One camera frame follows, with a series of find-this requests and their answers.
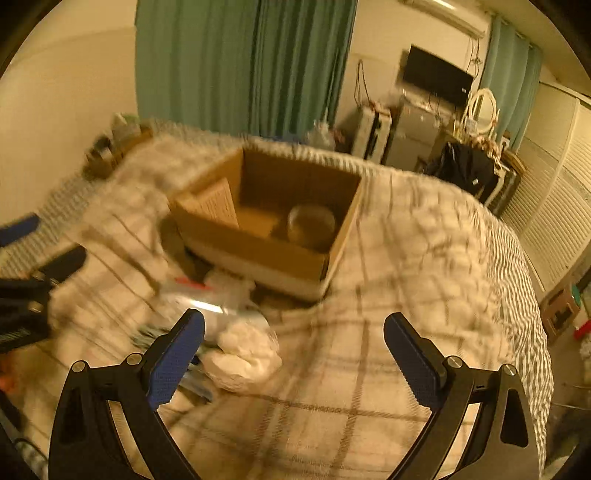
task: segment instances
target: green curtain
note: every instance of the green curtain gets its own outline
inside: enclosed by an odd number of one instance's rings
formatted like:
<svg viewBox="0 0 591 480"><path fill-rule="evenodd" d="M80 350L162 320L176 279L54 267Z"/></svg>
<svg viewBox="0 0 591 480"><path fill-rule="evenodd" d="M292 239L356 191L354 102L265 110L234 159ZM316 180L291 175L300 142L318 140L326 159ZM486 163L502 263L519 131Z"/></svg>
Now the green curtain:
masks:
<svg viewBox="0 0 591 480"><path fill-rule="evenodd" d="M357 0L139 0L142 117L267 137L332 124Z"/></svg>
<svg viewBox="0 0 591 480"><path fill-rule="evenodd" d="M509 131L512 150L523 139L538 90L542 60L539 47L521 38L513 25L495 17L480 88L488 87L495 95L499 108L497 139Z"/></svg>

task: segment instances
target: flat screen monitor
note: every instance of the flat screen monitor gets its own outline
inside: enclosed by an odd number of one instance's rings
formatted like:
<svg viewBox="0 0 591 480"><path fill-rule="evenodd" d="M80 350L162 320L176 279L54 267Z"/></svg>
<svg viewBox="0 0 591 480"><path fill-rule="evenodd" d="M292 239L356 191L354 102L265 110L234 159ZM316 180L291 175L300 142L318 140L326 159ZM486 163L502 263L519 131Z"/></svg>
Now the flat screen monitor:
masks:
<svg viewBox="0 0 591 480"><path fill-rule="evenodd" d="M460 108L466 106L474 81L469 73L414 45L402 79Z"/></svg>

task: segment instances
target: white wardrobe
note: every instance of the white wardrobe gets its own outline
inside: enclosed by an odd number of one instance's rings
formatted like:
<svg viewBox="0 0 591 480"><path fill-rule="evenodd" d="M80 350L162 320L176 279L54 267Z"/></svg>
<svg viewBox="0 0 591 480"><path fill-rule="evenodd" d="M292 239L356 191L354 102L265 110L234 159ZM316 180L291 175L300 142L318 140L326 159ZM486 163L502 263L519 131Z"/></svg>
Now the white wardrobe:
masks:
<svg viewBox="0 0 591 480"><path fill-rule="evenodd" d="M543 296L591 241L591 99L541 83L518 155L527 172L502 218L517 232Z"/></svg>

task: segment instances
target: blue gripper pad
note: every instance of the blue gripper pad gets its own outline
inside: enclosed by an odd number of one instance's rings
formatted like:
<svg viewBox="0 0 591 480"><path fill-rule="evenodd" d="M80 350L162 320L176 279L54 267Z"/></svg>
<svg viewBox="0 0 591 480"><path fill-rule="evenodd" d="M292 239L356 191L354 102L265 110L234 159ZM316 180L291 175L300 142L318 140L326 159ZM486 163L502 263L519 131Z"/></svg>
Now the blue gripper pad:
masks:
<svg viewBox="0 0 591 480"><path fill-rule="evenodd" d="M39 226L40 219L32 214L0 228L0 247L5 247L22 237L33 233Z"/></svg>
<svg viewBox="0 0 591 480"><path fill-rule="evenodd" d="M147 364L153 361L149 370L147 398L154 411L173 397L204 335L203 315L198 310L190 309L170 332L158 337L146 351Z"/></svg>
<svg viewBox="0 0 591 480"><path fill-rule="evenodd" d="M384 340L417 402L432 411L438 410L446 380L441 352L431 340L422 338L402 313L386 318Z"/></svg>

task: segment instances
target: beige blanket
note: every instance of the beige blanket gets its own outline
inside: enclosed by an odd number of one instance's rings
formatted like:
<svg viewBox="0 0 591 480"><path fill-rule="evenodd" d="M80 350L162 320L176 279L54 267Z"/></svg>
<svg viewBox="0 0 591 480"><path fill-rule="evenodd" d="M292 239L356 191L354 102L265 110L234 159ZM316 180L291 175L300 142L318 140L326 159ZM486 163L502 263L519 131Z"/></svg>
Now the beige blanket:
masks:
<svg viewBox="0 0 591 480"><path fill-rule="evenodd" d="M134 351L129 336L148 320L158 283L171 271L160 242L166 195L239 144L156 138L130 155L64 238L61 247L80 242L89 258L55 293L54 337L18 356L26 433L42 450L71 364L119 363ZM203 405L178 391L159 409L199 475L387 478L429 414L384 344L384 319L396 311L444 355L459 355L472 367L518 367L543 462L550 359L513 233L473 198L438 180L301 147L297 154L368 176L360 218L326 299L311 309L276 312L278 374L250 395L221 393ZM442 475L457 464L474 413ZM129 434L124 444L138 471L149 475Z"/></svg>

